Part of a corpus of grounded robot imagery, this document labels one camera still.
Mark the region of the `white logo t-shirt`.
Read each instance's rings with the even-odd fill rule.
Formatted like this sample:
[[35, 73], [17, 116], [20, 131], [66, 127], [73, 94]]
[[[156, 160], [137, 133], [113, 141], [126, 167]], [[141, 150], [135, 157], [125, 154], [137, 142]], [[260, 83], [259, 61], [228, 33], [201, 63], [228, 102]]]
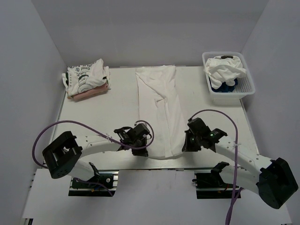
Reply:
[[139, 118], [149, 122], [154, 130], [154, 141], [147, 148], [150, 158], [165, 160], [182, 154], [187, 125], [176, 89], [175, 72], [175, 66], [135, 70]]

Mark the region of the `white t-shirt with tag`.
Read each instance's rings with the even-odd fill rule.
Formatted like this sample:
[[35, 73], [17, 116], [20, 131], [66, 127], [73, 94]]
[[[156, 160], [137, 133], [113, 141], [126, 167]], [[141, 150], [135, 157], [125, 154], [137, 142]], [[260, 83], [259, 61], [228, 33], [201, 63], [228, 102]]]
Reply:
[[214, 89], [218, 89], [223, 82], [233, 86], [235, 79], [247, 76], [247, 70], [243, 67], [241, 59], [238, 56], [230, 55], [207, 59], [204, 72], [208, 75], [210, 85]]

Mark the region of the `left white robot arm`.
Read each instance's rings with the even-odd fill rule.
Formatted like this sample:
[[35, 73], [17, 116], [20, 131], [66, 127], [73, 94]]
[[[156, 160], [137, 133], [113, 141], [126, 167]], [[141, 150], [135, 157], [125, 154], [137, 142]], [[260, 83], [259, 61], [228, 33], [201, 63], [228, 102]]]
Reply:
[[84, 136], [82, 138], [63, 132], [42, 152], [46, 166], [53, 179], [66, 175], [78, 182], [94, 187], [100, 181], [100, 173], [92, 162], [84, 162], [81, 158], [105, 152], [131, 150], [135, 156], [147, 157], [147, 147], [154, 140], [154, 131], [145, 121], [137, 121], [134, 127], [121, 127], [114, 130], [119, 140], [109, 135]]

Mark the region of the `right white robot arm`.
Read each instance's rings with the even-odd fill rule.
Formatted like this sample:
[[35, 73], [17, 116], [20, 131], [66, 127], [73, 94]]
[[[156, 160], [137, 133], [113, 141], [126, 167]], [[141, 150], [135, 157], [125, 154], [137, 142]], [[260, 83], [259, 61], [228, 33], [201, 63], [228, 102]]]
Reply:
[[221, 129], [210, 130], [200, 118], [189, 119], [183, 152], [210, 149], [237, 161], [235, 168], [221, 161], [209, 173], [197, 173], [193, 180], [198, 188], [225, 188], [236, 185], [258, 194], [271, 208], [280, 209], [299, 186], [287, 161], [255, 154]]

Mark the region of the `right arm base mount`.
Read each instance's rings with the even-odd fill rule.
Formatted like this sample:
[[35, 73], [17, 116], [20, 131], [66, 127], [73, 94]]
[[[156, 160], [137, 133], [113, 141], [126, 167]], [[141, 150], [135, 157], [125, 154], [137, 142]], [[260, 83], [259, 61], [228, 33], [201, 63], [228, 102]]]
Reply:
[[210, 171], [195, 172], [192, 182], [195, 184], [197, 199], [231, 199], [233, 182], [224, 182], [220, 174], [230, 164], [220, 162]]

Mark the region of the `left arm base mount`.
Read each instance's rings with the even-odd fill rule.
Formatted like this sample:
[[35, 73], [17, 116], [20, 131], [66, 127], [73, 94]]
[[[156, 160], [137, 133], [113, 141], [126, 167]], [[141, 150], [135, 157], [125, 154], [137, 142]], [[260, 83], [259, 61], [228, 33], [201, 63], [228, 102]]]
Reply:
[[113, 197], [117, 190], [119, 171], [99, 171], [99, 178], [89, 183], [72, 179], [69, 196], [80, 197]]

